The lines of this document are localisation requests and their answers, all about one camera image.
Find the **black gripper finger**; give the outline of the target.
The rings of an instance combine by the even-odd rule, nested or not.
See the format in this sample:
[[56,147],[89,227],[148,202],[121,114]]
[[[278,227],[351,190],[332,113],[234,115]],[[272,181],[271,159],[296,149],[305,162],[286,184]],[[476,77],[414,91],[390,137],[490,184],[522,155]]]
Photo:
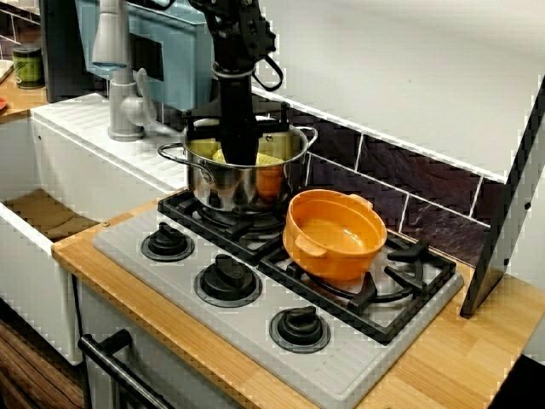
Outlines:
[[236,130],[222,131],[221,149],[227,163],[240,164],[238,153],[238,132]]
[[245,130],[240,136],[240,164],[255,165],[259,149],[259,132]]

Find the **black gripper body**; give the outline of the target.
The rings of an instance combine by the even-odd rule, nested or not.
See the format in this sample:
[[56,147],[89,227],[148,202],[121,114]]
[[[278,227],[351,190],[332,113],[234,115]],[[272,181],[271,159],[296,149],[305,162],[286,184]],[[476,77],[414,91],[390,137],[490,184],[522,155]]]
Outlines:
[[289,129],[289,106],[253,95],[250,77],[220,78],[216,90],[214,100],[182,113],[189,141],[256,141]]

